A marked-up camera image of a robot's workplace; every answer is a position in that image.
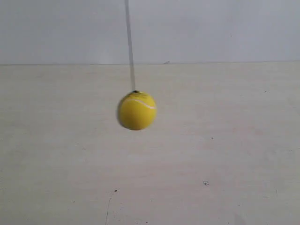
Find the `yellow tennis ball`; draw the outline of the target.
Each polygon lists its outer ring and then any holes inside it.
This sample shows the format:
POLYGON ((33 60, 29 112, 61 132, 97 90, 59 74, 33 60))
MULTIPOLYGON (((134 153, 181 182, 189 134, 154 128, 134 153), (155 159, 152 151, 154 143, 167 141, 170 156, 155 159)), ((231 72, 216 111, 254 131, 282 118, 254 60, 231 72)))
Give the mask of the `yellow tennis ball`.
POLYGON ((126 94, 118 103, 116 117, 119 124, 129 130, 138 131, 151 125, 157 114, 154 98, 142 91, 126 94))

